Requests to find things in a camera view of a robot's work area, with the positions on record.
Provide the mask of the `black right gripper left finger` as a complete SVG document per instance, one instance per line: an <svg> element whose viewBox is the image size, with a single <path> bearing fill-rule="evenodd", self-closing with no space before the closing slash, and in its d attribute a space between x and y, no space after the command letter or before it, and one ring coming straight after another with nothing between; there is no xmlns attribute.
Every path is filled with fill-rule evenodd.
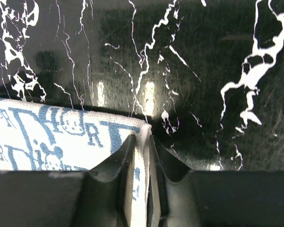
<svg viewBox="0 0 284 227"><path fill-rule="evenodd" d="M0 171L0 227L128 227L134 148L89 171Z"/></svg>

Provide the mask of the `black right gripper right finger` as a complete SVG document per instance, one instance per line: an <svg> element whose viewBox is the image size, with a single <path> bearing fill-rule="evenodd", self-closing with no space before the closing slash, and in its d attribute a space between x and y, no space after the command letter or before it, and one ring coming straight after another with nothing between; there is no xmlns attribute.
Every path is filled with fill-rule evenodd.
<svg viewBox="0 0 284 227"><path fill-rule="evenodd" d="M150 137L150 227L284 227L284 171L195 171Z"/></svg>

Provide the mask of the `navy cream patterned towel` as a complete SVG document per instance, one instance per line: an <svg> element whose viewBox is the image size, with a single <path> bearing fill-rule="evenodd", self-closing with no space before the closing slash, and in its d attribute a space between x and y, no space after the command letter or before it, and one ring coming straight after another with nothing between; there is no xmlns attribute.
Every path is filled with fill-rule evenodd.
<svg viewBox="0 0 284 227"><path fill-rule="evenodd" d="M136 138L131 226L147 225L151 125L111 113L0 98L0 170L89 170Z"/></svg>

